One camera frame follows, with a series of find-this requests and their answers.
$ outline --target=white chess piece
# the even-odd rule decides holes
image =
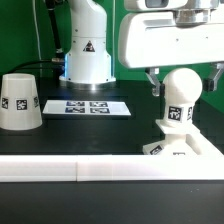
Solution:
[[[188,68],[171,71],[164,79],[165,114],[157,124],[165,133],[165,140],[143,147],[149,155],[196,155],[186,144],[187,134],[200,131],[192,125],[195,101],[202,92],[198,74]]]

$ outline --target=white cup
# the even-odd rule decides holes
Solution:
[[[7,130],[29,130],[41,124],[35,77],[23,73],[3,75],[0,127]]]

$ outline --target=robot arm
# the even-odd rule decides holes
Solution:
[[[60,76],[62,86],[78,89],[101,89],[113,85],[111,56],[106,51],[107,15],[93,0],[67,0],[71,12],[72,43],[65,55],[65,73]],[[54,39],[60,53],[60,42],[52,15],[56,4],[63,0],[45,0],[54,28]]]
[[[125,0],[125,5],[143,13],[130,13],[121,23],[118,55],[124,66],[149,71],[162,66],[211,62],[215,68],[204,87],[216,89],[223,72],[222,63],[217,62],[224,61],[223,4],[217,0],[189,0],[184,7],[175,5],[166,12],[151,12],[155,9],[146,7],[143,0]],[[153,84],[157,83],[153,93],[156,91],[154,95],[158,96],[159,81],[155,81],[153,72],[146,74],[150,81],[154,80]]]
[[[163,66],[214,63],[212,78],[218,80],[224,71],[224,14],[218,0],[160,1],[161,10],[154,10],[156,1],[125,0],[130,13],[122,21],[119,33],[119,60],[128,68],[147,68],[146,74],[161,92],[156,75]],[[192,124],[195,101],[202,91],[200,77],[191,69],[175,69],[164,79],[165,113],[156,123],[165,140],[143,146],[149,155],[214,155],[222,154]]]

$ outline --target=green backdrop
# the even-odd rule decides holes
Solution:
[[[96,0],[96,2],[105,8],[108,15],[107,50],[111,55],[113,55],[113,49],[115,50],[115,57],[113,57],[115,77],[121,80],[147,80],[144,69],[129,70],[123,67],[117,60],[119,25],[122,18],[128,13],[124,9],[123,1],[116,0],[114,19],[113,0]],[[36,0],[36,13],[40,34],[41,57],[42,59],[50,59],[54,57],[54,43],[52,41],[53,35],[48,13],[43,0]],[[38,48],[32,0],[1,0],[0,15],[0,74],[2,75],[20,63],[37,60]],[[63,49],[65,52],[68,52],[71,39],[70,10],[68,4],[58,6],[56,15]],[[113,32],[113,21],[115,21],[115,32]],[[188,65],[183,67],[194,69],[201,78],[207,77],[211,71],[209,64]],[[162,80],[172,69],[174,69],[174,67],[161,68],[159,78]],[[45,71],[41,75],[51,76],[51,72]],[[224,112],[223,87],[224,78],[221,78],[218,91],[202,93],[202,98],[221,112]]]

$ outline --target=black surface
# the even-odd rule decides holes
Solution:
[[[37,84],[42,109],[47,99],[118,100],[132,116],[43,115],[40,128],[1,129],[1,154],[141,154],[142,145],[163,138],[155,125],[163,100],[152,97],[149,83],[122,81],[95,93]],[[222,151],[224,116],[198,101],[194,121]],[[223,208],[224,181],[0,184],[2,224],[223,224]]]

